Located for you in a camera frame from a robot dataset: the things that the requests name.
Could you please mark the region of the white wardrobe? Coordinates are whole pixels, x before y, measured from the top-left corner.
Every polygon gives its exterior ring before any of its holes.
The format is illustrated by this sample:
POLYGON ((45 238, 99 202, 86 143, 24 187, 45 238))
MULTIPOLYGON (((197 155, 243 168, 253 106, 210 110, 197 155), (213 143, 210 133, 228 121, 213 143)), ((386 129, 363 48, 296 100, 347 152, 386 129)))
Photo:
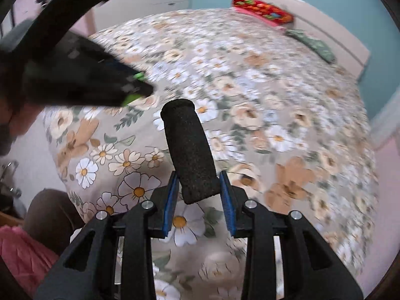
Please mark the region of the white wardrobe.
POLYGON ((136 18, 189 8, 189 0, 109 0, 93 8, 95 28, 107 29, 136 18))

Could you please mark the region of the green floral pillow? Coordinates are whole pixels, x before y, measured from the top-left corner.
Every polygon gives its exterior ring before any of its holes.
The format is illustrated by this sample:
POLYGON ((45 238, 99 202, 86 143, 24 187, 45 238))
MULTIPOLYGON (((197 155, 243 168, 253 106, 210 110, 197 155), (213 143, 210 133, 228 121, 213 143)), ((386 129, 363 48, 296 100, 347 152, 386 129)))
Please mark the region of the green floral pillow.
POLYGON ((316 53, 322 60, 324 60, 328 64, 333 64, 336 62, 336 56, 334 55, 330 46, 321 39, 310 36, 310 34, 302 29, 287 29, 285 31, 285 35, 297 41, 300 41, 300 43, 307 46, 307 48, 316 53))

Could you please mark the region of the floral bed sheet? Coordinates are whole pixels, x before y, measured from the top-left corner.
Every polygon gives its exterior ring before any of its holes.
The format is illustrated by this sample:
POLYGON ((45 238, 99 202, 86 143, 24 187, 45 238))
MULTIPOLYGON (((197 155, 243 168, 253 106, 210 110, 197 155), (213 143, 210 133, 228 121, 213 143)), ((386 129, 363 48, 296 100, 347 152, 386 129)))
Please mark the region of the floral bed sheet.
MULTIPOLYGON (((378 182, 351 74, 231 9, 150 15, 91 40, 142 71, 154 93, 127 106, 45 110, 51 155, 85 225, 100 211, 129 211, 177 175, 161 110, 186 99, 219 183, 226 171, 230 185, 268 210, 300 211, 356 280, 378 182)), ((247 247, 228 231, 220 193, 186 204, 179 182, 171 229, 151 240, 156 299, 242 299, 247 247)))

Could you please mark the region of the white bed headboard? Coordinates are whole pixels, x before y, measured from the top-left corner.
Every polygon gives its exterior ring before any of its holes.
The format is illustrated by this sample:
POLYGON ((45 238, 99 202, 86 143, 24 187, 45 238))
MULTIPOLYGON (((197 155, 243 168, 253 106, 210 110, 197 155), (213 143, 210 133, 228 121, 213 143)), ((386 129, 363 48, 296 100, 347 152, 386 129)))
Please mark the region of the white bed headboard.
POLYGON ((359 79, 370 58, 370 51, 339 22, 303 0, 263 0, 294 16, 293 28, 324 41, 333 51, 337 63, 359 79))

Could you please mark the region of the brown stool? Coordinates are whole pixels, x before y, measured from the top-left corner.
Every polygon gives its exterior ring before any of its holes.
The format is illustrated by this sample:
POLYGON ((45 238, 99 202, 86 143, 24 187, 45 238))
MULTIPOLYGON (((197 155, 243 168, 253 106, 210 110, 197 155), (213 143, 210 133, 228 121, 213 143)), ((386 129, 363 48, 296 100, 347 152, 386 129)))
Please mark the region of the brown stool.
POLYGON ((84 225, 66 192, 45 189, 32 199, 22 229, 56 255, 61 255, 75 230, 84 225))

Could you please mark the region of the green toy brick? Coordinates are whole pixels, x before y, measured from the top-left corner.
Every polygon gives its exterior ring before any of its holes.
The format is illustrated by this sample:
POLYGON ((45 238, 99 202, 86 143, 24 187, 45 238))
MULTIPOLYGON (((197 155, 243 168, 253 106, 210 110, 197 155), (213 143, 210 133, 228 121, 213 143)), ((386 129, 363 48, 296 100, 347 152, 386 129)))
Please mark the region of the green toy brick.
POLYGON ((123 86, 125 97, 121 106, 127 106, 140 98, 149 97, 153 93, 153 86, 146 82, 145 73, 138 72, 129 76, 127 80, 128 83, 123 86))

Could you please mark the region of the pink trash bag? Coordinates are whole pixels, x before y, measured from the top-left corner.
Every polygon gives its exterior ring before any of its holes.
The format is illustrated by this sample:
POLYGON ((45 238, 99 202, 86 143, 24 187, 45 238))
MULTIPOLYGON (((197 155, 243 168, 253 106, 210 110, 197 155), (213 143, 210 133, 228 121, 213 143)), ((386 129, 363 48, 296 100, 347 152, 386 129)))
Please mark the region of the pink trash bag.
POLYGON ((1 259, 28 296, 35 294, 58 258, 21 227, 1 226, 1 259))

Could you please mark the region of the red patterned pillow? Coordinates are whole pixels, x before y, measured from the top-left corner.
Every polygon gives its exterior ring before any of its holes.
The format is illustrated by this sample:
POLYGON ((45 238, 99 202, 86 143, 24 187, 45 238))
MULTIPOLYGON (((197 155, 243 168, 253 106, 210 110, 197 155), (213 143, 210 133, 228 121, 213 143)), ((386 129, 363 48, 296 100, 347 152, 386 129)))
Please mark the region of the red patterned pillow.
POLYGON ((232 0, 236 12, 253 16, 272 27, 280 27, 294 22, 294 16, 288 11, 262 0, 232 0))

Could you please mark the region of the black foam cylinder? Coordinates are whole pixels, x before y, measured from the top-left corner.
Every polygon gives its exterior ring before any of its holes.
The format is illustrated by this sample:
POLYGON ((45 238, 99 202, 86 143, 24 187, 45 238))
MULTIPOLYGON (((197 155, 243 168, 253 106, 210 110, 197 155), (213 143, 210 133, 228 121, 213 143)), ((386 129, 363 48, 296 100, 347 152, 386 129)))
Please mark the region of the black foam cylinder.
POLYGON ((161 119, 184 202, 190 205, 219 194, 214 159, 193 102, 169 101, 161 119))

